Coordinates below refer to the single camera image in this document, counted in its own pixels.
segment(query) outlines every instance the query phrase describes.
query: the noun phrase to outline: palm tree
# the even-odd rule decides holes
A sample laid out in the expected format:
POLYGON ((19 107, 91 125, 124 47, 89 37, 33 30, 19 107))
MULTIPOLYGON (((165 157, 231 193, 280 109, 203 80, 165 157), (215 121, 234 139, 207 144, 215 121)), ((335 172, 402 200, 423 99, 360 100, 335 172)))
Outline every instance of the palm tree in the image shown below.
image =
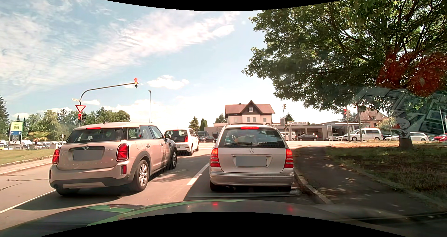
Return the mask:
POLYGON ((48 138, 46 138, 48 135, 50 134, 50 132, 48 131, 34 131, 34 132, 30 132, 28 133, 28 137, 26 137, 25 139, 33 139, 34 144, 37 144, 40 140, 48 140, 48 138))

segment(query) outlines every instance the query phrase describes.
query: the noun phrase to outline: road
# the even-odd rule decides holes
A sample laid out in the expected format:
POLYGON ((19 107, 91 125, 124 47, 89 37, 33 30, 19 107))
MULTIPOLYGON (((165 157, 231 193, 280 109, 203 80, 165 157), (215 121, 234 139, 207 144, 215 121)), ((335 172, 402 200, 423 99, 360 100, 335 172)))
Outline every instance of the road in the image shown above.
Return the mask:
MULTIPOLYGON (((331 142, 327 141, 288 142, 292 149, 329 144, 331 142)), ((298 190, 293 190, 290 196, 272 196, 272 191, 269 190, 212 192, 209 188, 207 165, 213 145, 213 143, 200 143, 200 150, 193 156, 179 154, 176 169, 159 172, 143 192, 135 194, 128 194, 121 189, 110 187, 84 189, 78 196, 62 197, 48 183, 50 166, 0 176, 0 229, 77 207, 100 204, 152 205, 224 197, 313 204, 307 195, 298 190)))

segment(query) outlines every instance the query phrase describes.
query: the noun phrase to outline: tail light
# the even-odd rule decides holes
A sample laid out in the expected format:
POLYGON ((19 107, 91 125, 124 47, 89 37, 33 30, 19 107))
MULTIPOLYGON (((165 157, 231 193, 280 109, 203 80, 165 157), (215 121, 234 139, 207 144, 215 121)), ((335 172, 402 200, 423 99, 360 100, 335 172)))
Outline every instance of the tail light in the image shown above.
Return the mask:
POLYGON ((211 151, 211 157, 210 157, 210 166, 211 167, 220 167, 219 155, 217 153, 218 153, 217 148, 214 148, 211 151))
POLYGON ((116 161, 126 161, 129 159, 129 145, 120 144, 116 153, 116 161))
POLYGON ((290 149, 286 149, 286 162, 284 168, 293 168, 293 154, 290 149))
POLYGON ((55 149, 54 153, 53 153, 53 165, 57 165, 59 164, 59 152, 60 152, 60 148, 55 149))

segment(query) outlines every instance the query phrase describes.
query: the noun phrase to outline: grass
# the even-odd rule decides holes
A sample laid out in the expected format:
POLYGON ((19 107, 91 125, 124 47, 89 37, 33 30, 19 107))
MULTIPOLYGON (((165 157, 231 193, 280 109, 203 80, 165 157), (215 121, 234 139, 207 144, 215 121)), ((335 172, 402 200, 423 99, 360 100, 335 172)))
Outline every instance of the grass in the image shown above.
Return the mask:
POLYGON ((37 157, 49 156, 53 155, 53 153, 54 149, 0 151, 0 165, 14 161, 28 160, 37 157))
POLYGON ((398 149, 398 144, 398 141, 340 144, 327 147, 326 153, 338 163, 447 203, 447 144, 417 142, 409 151, 398 149))

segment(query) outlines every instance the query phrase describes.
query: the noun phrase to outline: sidewalk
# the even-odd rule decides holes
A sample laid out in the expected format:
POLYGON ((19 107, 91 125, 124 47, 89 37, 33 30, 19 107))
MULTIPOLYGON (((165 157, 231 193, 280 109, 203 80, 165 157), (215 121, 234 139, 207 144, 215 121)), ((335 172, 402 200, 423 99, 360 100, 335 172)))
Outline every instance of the sidewalk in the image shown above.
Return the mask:
POLYGON ((438 211, 434 206, 395 191, 329 159, 323 147, 301 148, 295 166, 307 182, 334 204, 382 209, 399 215, 438 211))
POLYGON ((9 173, 14 173, 14 172, 18 172, 18 171, 35 168, 35 167, 39 167, 39 166, 46 166, 46 165, 51 164, 51 161, 52 161, 51 158, 46 158, 46 159, 36 160, 36 161, 23 163, 23 164, 0 167, 0 176, 7 175, 9 173))

